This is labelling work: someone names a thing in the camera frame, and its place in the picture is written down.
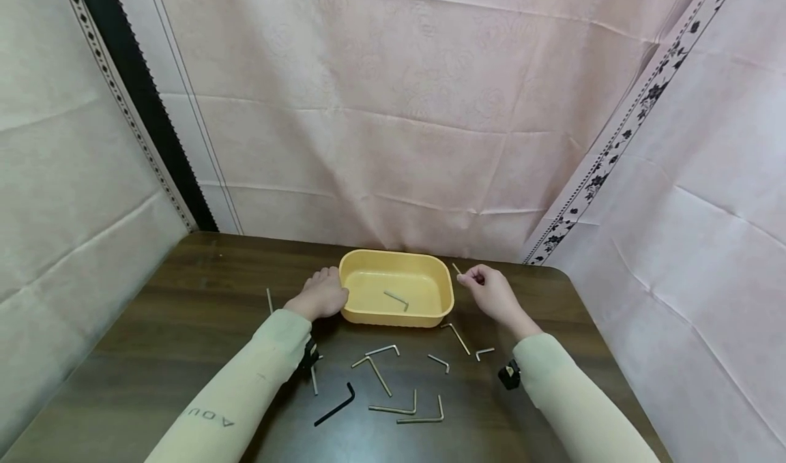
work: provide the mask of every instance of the black vertical stripe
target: black vertical stripe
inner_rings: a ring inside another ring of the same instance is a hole
[[[131,25],[120,0],[83,0],[102,35],[109,55],[128,90],[150,139],[164,160],[172,180],[186,201],[196,225],[205,231],[218,231],[216,221],[197,184],[175,128],[166,114],[150,70],[136,43]]]

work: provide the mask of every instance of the black floral trim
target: black floral trim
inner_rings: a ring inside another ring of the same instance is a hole
[[[652,70],[650,78],[643,84],[634,102],[624,115],[621,112],[615,114],[615,116],[622,116],[620,125],[615,129],[609,142],[606,143],[603,151],[600,152],[598,159],[590,167],[589,172],[581,179],[577,188],[570,193],[568,200],[560,208],[557,217],[539,237],[536,245],[529,250],[522,263],[526,263],[526,265],[543,265],[554,250],[557,249],[559,243],[573,229],[575,222],[585,213],[598,195],[601,187],[609,178],[611,170],[619,162],[620,155],[625,152],[625,148],[627,148],[632,138],[636,136],[641,124],[652,113],[657,101],[660,100],[674,75],[682,67],[690,50],[697,43],[704,30],[707,29],[707,25],[714,18],[714,15],[717,14],[720,7],[723,6],[724,2],[725,0],[714,0],[714,3],[708,3],[707,0],[699,0],[697,7],[689,15],[686,24],[682,26],[676,40],[674,40],[666,54],[663,55],[655,69]],[[570,215],[569,219],[566,219],[566,213]]]

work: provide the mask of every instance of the left hand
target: left hand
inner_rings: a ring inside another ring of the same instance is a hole
[[[284,309],[314,322],[340,312],[348,298],[349,289],[341,287],[338,267],[325,267],[306,280],[303,291],[287,301]]]

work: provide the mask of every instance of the hand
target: hand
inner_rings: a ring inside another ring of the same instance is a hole
[[[510,329],[517,340],[542,333],[524,312],[502,272],[486,265],[476,265],[457,279],[461,286],[469,289],[481,311]]]
[[[341,287],[338,268],[325,267],[306,280],[303,291],[287,301],[284,309],[314,322],[340,312],[348,298],[349,289]]]

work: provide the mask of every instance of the allen wrench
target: allen wrench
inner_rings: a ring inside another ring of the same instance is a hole
[[[459,335],[459,333],[456,332],[456,327],[454,327],[453,323],[446,323],[444,325],[440,325],[439,326],[439,328],[441,328],[441,329],[443,329],[445,327],[450,327],[450,329],[453,330],[453,333],[456,334],[456,339],[458,339],[459,342],[461,343],[461,347],[464,348],[465,353],[467,353],[467,355],[471,355],[469,353],[469,349],[467,349],[467,345],[464,343],[464,340],[461,339],[461,335]]]
[[[380,348],[380,349],[377,349],[377,350],[372,350],[370,353],[366,353],[366,354],[363,354],[363,355],[374,355],[374,354],[384,353],[384,351],[388,350],[388,349],[394,349],[395,350],[395,355],[397,355],[398,357],[401,357],[401,353],[398,351],[398,347],[396,347],[395,344],[388,345],[388,347],[383,347],[383,348]]]
[[[405,312],[407,311],[407,309],[409,308],[409,303],[404,301],[404,299],[401,299],[400,297],[396,296],[395,294],[391,293],[390,291],[385,291],[384,293],[385,293],[385,296],[389,296],[389,297],[395,299],[395,301],[401,301],[402,303],[404,303],[404,311]]]
[[[377,369],[377,365],[374,364],[374,360],[371,359],[368,355],[365,356],[363,359],[357,361],[357,363],[353,364],[352,365],[352,369],[355,369],[355,367],[360,365],[363,361],[368,361],[369,363],[371,363],[371,367],[374,370],[374,374],[377,375],[377,378],[379,379],[379,382],[382,384],[382,387],[385,389],[385,391],[387,391],[388,396],[393,396],[393,394],[391,393],[391,389],[389,389],[389,387],[388,387],[388,384],[385,383],[385,381],[382,379],[382,375],[379,374],[379,370]]]
[[[376,405],[369,405],[369,410],[375,410],[377,412],[390,412],[390,413],[402,413],[402,415],[415,415],[415,412],[418,411],[418,390],[413,391],[412,395],[412,410],[404,410],[404,409],[394,409],[389,406],[376,406]]]
[[[317,361],[322,359],[324,355],[319,355],[317,357]],[[314,369],[317,364],[314,363],[311,365],[311,384],[314,385],[314,396],[319,395],[319,390],[317,390],[317,371]]]
[[[481,354],[486,354],[486,353],[493,353],[493,351],[494,351],[494,350],[495,350],[494,348],[490,348],[490,349],[480,349],[480,350],[478,350],[478,351],[475,353],[475,359],[477,359],[477,360],[478,360],[478,363],[479,363],[479,362],[480,362],[480,355],[481,355]]]
[[[445,374],[450,373],[450,364],[446,363],[445,361],[443,361],[440,358],[435,357],[435,356],[433,356],[431,354],[428,355],[428,358],[437,361],[439,364],[444,364],[445,365]]]
[[[270,288],[267,288],[267,307],[270,308],[270,314],[273,314],[273,299],[270,299]]]
[[[351,383],[347,383],[347,387],[349,389],[349,397],[348,397],[348,399],[346,399],[345,401],[341,402],[341,405],[337,406],[335,409],[331,410],[330,412],[327,412],[325,415],[320,417],[319,420],[314,422],[314,427],[317,427],[318,425],[320,425],[320,423],[322,423],[324,421],[327,421],[330,417],[336,415],[336,412],[340,411],[341,409],[343,409],[343,407],[346,407],[347,405],[352,403],[353,400],[355,400],[355,390],[352,389],[352,384]]]
[[[317,374],[314,371],[314,366],[311,366],[311,384],[314,385],[314,396],[319,395],[319,390],[317,390]]]
[[[439,403],[439,417],[431,419],[398,419],[395,423],[428,423],[428,422],[442,422],[445,420],[445,413],[441,409],[441,396],[437,396],[437,403]]]

